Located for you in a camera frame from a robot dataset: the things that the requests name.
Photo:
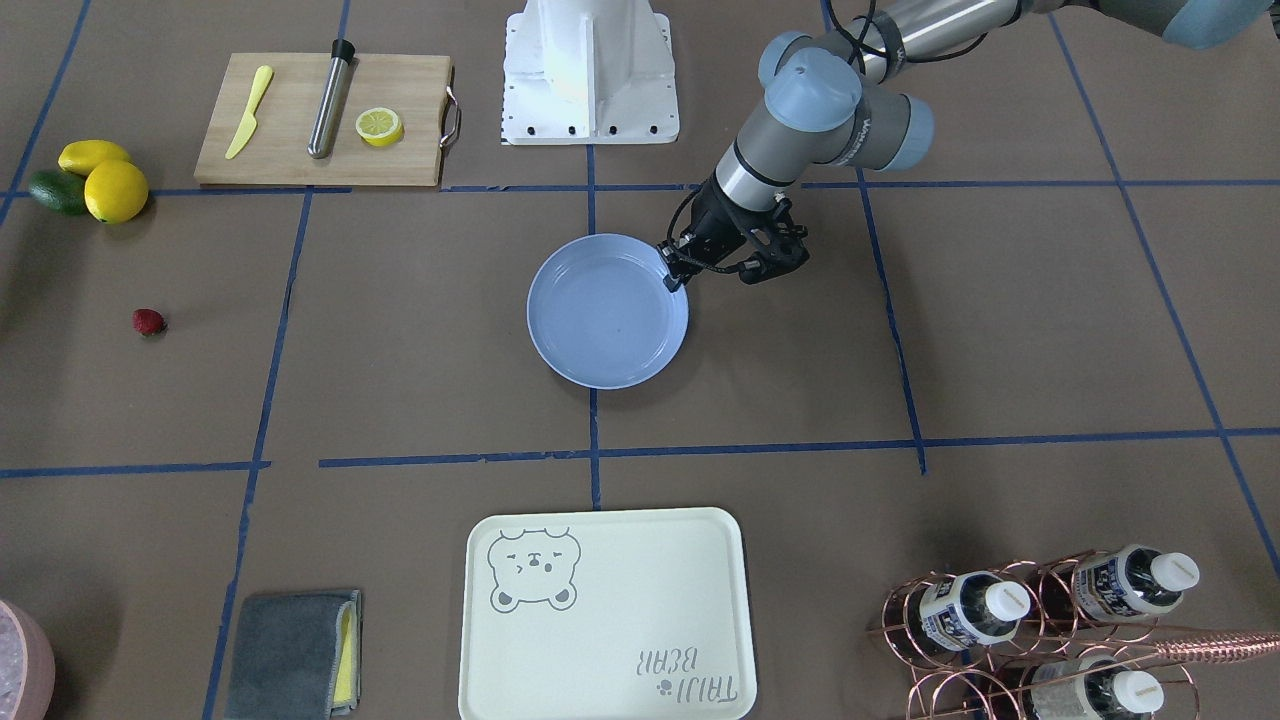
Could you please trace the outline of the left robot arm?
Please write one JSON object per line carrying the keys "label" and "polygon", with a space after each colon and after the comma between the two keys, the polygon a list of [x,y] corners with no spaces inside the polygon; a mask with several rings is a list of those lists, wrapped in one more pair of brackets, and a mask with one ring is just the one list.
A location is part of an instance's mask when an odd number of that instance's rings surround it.
{"label": "left robot arm", "polygon": [[800,268],[805,227],[787,190],[809,167],[890,172],[929,151],[934,115],[884,87],[911,67],[947,61],[992,31],[1060,1],[891,1],[831,32],[776,36],[756,68],[763,96],[710,177],[682,202],[689,224],[659,243],[669,292],[703,272],[756,284]]}

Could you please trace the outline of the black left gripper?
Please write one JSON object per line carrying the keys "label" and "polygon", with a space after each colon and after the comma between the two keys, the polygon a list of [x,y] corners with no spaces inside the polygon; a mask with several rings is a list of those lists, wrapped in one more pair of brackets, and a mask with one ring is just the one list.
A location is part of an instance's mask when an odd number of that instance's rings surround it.
{"label": "black left gripper", "polygon": [[768,224],[771,200],[763,209],[739,206],[724,195],[717,179],[707,179],[687,200],[692,201],[692,210],[680,236],[684,245],[678,247],[676,241],[667,240],[657,246],[666,265],[663,282],[669,292],[685,287],[708,268],[718,273],[767,273],[771,269],[769,259],[758,249],[737,265],[716,269],[748,242],[741,227],[751,231]]}

